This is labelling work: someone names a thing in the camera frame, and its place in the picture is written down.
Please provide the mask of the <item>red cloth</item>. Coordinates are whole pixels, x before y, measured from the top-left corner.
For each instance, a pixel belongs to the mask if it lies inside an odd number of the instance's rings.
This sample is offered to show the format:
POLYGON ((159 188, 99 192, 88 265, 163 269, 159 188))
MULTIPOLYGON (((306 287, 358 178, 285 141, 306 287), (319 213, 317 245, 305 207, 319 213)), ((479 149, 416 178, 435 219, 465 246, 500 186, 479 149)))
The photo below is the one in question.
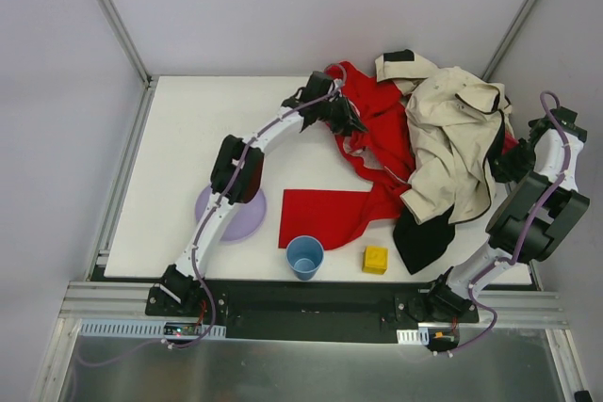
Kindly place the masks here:
POLYGON ((287 190, 284 194, 278 245, 285 248, 296 236, 313 235, 327 250, 359 238, 369 223, 398 220, 406 208, 401 196, 409 189, 416 168, 411 150, 405 100, 396 85, 368 76, 348 61, 332 65, 327 73, 344 79, 342 90, 358 108, 368 131, 351 137, 336 136, 336 147, 356 175, 369 182, 365 192, 316 189, 287 190))

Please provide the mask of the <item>cream and black jacket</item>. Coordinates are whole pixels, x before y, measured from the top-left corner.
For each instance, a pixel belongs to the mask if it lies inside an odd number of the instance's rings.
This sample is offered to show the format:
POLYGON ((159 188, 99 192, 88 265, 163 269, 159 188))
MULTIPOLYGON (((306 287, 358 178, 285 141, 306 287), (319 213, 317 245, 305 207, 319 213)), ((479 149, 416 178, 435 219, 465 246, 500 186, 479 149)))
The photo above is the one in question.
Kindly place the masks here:
POLYGON ((378 81, 394 83, 405 100, 416 168, 401 199, 415 221, 448 214, 457 224, 484 215, 497 193, 491 163, 513 130, 504 86, 411 50, 384 53, 375 66, 378 81))

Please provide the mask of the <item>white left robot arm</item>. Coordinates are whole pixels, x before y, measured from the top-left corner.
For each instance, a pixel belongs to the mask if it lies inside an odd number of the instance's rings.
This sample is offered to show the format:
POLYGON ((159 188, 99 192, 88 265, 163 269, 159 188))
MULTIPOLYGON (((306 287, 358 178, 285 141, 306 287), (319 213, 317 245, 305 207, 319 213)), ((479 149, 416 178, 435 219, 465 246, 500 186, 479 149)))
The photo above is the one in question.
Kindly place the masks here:
POLYGON ((343 137, 367 130, 358 108, 339 88, 315 100, 304 100, 298 90, 259 130, 245 137, 229 135, 222 141, 204 212, 180 257, 160 278, 160 290, 178 307, 190 310, 199 306, 203 297, 210 297, 204 275, 211 253, 228 223, 259 191, 265 157, 287 137, 317 121, 343 137))

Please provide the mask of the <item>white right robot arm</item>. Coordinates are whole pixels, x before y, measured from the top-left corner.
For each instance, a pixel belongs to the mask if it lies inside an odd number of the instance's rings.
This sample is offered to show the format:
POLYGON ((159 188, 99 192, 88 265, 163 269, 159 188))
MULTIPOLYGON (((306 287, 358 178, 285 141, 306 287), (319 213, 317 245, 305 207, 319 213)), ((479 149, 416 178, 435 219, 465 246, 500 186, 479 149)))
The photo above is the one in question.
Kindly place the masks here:
POLYGON ((487 285, 518 264, 546 260, 586 213, 590 200, 579 194, 575 170, 587 131, 576 125, 577 116, 557 107, 530 122, 530 139, 520 149, 533 169, 490 219, 488 241, 421 296, 425 321, 475 322, 472 312, 487 285))

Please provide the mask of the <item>blue plastic cup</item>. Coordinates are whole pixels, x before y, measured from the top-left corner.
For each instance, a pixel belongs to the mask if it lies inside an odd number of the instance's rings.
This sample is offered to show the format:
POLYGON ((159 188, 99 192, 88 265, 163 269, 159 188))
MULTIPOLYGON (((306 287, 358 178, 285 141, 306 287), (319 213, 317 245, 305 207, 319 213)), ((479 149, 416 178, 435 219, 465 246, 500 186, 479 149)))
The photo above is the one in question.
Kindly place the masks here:
POLYGON ((324 260, 324 248, 313 236, 301 235, 292 239, 285 249, 286 261, 300 281, 314 278, 324 260))

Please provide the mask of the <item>yellow toy cube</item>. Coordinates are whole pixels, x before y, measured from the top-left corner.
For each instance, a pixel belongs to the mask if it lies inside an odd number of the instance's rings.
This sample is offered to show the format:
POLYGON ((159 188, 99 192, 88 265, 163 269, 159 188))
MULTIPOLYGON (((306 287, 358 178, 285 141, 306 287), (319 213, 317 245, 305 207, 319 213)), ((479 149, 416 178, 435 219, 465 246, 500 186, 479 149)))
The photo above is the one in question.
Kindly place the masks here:
POLYGON ((363 253, 362 271, 383 275, 388 268, 388 249, 368 246, 363 253))

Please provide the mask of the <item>purple plastic plate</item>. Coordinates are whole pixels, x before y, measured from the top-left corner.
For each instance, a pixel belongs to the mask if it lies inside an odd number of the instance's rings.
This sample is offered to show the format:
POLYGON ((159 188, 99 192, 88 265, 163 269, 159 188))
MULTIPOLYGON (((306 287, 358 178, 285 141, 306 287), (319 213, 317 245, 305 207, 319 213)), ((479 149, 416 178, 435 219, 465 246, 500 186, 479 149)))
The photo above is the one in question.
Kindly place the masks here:
MULTIPOLYGON (((195 203, 195 219, 199 221, 208 204, 211 187, 208 185, 199 194, 195 203)), ((261 227, 267 213, 267 199, 262 189, 254 198, 244 204, 227 225, 220 241, 235 243, 246 240, 254 235, 261 227)))

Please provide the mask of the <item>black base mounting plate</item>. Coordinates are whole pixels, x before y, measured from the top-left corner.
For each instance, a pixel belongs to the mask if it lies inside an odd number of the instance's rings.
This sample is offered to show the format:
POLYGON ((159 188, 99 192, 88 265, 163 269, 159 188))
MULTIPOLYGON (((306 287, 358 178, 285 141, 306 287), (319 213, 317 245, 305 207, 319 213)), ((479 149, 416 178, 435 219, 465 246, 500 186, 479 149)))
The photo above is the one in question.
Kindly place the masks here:
POLYGON ((393 282, 207 282, 210 297, 182 309, 154 284, 149 316, 202 319, 229 339, 392 344, 423 319, 424 284, 393 282))

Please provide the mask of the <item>right aluminium frame post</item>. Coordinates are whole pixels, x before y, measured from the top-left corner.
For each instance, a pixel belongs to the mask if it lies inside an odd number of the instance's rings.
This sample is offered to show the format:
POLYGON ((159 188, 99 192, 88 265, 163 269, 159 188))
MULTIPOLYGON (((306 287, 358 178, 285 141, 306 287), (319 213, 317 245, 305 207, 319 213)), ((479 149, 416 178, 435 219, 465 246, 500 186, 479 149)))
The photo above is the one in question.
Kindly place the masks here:
POLYGON ((520 35, 523 27, 526 25, 532 12, 536 9, 541 0, 523 0, 511 22, 506 28, 502 38, 497 44, 494 53, 488 60, 485 68, 481 72, 480 78, 484 81, 490 80, 497 68, 511 50, 517 37, 520 35))

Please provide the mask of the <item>aluminium frame post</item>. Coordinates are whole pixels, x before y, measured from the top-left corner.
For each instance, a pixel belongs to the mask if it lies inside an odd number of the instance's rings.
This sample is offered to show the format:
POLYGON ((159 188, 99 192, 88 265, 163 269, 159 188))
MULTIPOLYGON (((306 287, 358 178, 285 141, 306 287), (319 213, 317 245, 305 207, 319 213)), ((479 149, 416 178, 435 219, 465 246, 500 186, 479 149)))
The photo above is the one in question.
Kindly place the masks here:
POLYGON ((144 87, 148 87, 152 82, 152 75, 149 73, 140 53, 128 32, 122 16, 117 10, 113 0, 96 0, 106 21, 111 28, 118 44, 122 47, 129 63, 138 75, 144 87))
POLYGON ((523 27, 526 25, 532 12, 536 9, 541 0, 523 0, 511 22, 506 28, 502 38, 497 44, 494 53, 488 60, 485 68, 481 72, 480 78, 484 81, 490 80, 497 68, 511 50, 517 37, 520 35, 523 27))

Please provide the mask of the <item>left aluminium frame post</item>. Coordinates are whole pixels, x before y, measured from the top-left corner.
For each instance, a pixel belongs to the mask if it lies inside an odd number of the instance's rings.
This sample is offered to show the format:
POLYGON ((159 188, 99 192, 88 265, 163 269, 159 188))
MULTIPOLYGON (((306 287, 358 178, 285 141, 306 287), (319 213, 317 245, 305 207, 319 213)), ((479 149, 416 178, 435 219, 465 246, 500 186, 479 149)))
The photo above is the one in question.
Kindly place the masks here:
POLYGON ((129 63, 138 75, 144 87, 148 87, 152 82, 152 75, 149 73, 140 53, 128 32, 122 16, 117 10, 113 0, 96 0, 106 21, 111 28, 118 44, 122 47, 129 63))

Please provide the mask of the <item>aluminium front rail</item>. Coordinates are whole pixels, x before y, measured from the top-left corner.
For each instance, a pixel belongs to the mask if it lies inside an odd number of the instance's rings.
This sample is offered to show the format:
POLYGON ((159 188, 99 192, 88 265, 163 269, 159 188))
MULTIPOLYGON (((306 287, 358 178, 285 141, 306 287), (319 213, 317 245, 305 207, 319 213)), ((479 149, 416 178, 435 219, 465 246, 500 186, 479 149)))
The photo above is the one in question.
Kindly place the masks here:
MULTIPOLYGON (((569 321, 560 298, 542 291, 485 290, 462 314, 431 308, 422 285, 402 283, 336 283, 295 281, 227 281, 209 283, 218 321, 244 313, 369 314, 399 323, 457 320, 500 328, 566 330, 569 321)), ((74 281, 69 284, 63 317, 196 319, 199 306, 184 308, 151 283, 74 281)))

